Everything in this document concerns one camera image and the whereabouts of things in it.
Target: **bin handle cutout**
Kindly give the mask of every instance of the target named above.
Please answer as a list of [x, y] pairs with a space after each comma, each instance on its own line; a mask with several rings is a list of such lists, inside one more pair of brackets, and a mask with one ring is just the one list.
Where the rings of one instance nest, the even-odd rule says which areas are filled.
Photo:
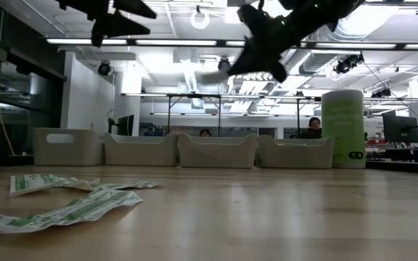
[[46, 141], [50, 144], [71, 144], [74, 140], [71, 134], [48, 134], [46, 136]]

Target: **dark hair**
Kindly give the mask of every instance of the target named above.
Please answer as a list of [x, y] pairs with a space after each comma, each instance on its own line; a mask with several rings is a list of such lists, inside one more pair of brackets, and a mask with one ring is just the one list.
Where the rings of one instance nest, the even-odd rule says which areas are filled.
[[314, 122], [314, 121], [318, 121], [318, 122], [319, 122], [319, 124], [320, 124], [320, 120], [319, 120], [317, 117], [312, 117], [312, 118], [309, 120], [309, 127], [311, 127], [312, 122]]
[[209, 134], [209, 136], [210, 136], [210, 137], [212, 137], [212, 134], [210, 134], [210, 130], [208, 130], [208, 129], [202, 129], [202, 130], [200, 131], [200, 137], [201, 137], [204, 133], [207, 133], [207, 134]]

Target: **white ceiling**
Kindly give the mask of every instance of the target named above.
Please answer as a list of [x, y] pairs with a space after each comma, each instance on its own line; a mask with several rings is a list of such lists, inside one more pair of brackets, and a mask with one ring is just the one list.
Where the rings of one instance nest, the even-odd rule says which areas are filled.
[[[85, 14], [68, 9], [59, 9], [58, 2], [54, 0], [0, 0], [0, 5], [8, 12], [18, 17], [22, 21], [31, 25], [46, 37], [81, 37], [88, 38], [93, 25], [86, 19]], [[156, 20], [149, 20], [135, 15], [130, 18], [146, 25], [151, 29], [150, 38], [198, 38], [198, 39], [243, 39], [244, 35], [249, 34], [249, 30], [243, 24], [227, 24], [224, 22], [224, 12], [230, 10], [230, 15], [235, 15], [233, 8], [203, 8], [212, 12], [210, 24], [205, 29], [199, 30], [192, 26], [189, 21], [193, 6], [176, 7], [170, 5], [166, 13], [163, 5], [152, 5], [157, 12]], [[393, 15], [381, 28], [367, 36], [365, 41], [418, 41], [418, 16], [415, 15], [416, 9], [400, 9]], [[142, 61], [143, 65], [151, 73], [144, 81], [144, 86], [176, 86], [183, 80], [182, 73], [161, 73], [153, 70], [155, 60], [159, 63], [172, 63], [173, 48], [155, 47], [102, 47], [85, 48], [84, 51], [95, 52], [134, 52]], [[215, 49], [199, 48], [199, 53], [218, 54], [235, 57], [241, 49]], [[405, 86], [405, 80], [414, 77], [404, 71], [415, 70], [418, 68], [418, 52], [397, 52], [397, 51], [365, 51], [366, 63], [379, 76], [380, 80], [395, 79], [400, 86]], [[393, 65], [404, 66], [404, 70], [394, 72]], [[345, 77], [336, 81], [333, 73], [326, 69], [323, 74], [326, 78], [312, 78], [308, 84], [312, 88], [356, 88], [364, 89], [378, 83], [369, 70], [360, 66], [351, 71]]]

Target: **green label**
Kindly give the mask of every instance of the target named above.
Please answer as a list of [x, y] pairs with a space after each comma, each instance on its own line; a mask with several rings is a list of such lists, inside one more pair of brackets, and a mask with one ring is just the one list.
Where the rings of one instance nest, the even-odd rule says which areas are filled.
[[322, 135], [335, 137], [334, 167], [365, 166], [362, 101], [336, 101], [322, 105]]

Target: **ceiling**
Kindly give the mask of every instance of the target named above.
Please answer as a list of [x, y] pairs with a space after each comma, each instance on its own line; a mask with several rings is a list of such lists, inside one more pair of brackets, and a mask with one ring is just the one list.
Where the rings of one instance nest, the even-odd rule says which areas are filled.
[[[202, 10], [209, 13], [210, 22], [204, 29], [196, 29], [190, 22], [190, 16], [195, 11], [195, 4], [169, 4], [160, 2], [159, 4], [146, 1], [157, 13], [156, 20], [149, 20], [137, 17], [132, 14], [128, 16], [146, 25], [151, 29], [151, 34], [145, 37], [149, 38], [192, 38], [192, 39], [233, 39], [242, 40], [245, 35], [249, 35], [249, 30], [240, 23], [226, 23], [226, 19], [236, 18], [236, 7], [226, 7], [226, 1], [213, 1], [214, 5], [207, 7], [202, 5]], [[26, 22], [41, 34], [50, 38], [89, 38], [93, 23], [86, 19], [84, 13], [74, 9], [67, 11], [59, 8], [58, 2], [54, 0], [0, 0], [0, 5], [15, 17]], [[373, 13], [360, 16], [355, 19], [357, 23], [353, 28], [363, 30], [363, 26], [376, 20], [376, 16], [385, 12], [386, 9], [373, 7]], [[271, 15], [286, 14], [283, 8], [279, 7], [276, 1], [267, 1], [264, 9]], [[391, 9], [391, 15], [370, 32], [369, 35], [362, 38], [363, 41], [411, 41], [418, 42], [418, 15], [415, 12], [417, 7], [396, 7]], [[137, 55], [141, 65], [146, 69], [147, 75], [144, 78], [143, 86], [152, 91], [153, 88], [161, 86], [177, 87], [179, 83], [184, 83], [183, 72], [172, 69], [177, 66], [173, 63], [175, 48], [158, 47], [111, 47], [106, 46], [101, 49], [94, 47], [82, 47], [79, 57], [91, 57], [90, 53], [118, 53], [133, 52]], [[237, 48], [198, 48], [196, 50], [198, 57], [202, 54], [213, 54], [215, 56], [228, 56], [235, 58], [241, 49]], [[301, 84], [295, 86], [303, 88], [307, 84], [309, 90], [332, 90], [341, 88], [351, 88], [363, 90], [378, 84], [380, 81], [390, 80], [394, 90], [404, 91], [407, 89], [407, 80], [418, 75], [418, 52], [407, 51], [365, 51], [363, 53], [366, 63], [370, 70], [378, 77], [372, 74], [365, 65], [359, 65], [348, 74], [337, 78], [332, 72], [332, 67], [340, 57], [331, 59], [323, 65], [316, 75], [322, 77], [306, 78], [304, 82], [299, 79]], [[292, 64], [295, 54], [289, 52], [285, 54], [284, 63], [288, 69]], [[218, 61], [206, 61], [207, 70], [217, 70]], [[113, 65], [118, 67], [123, 63], [115, 62]]]

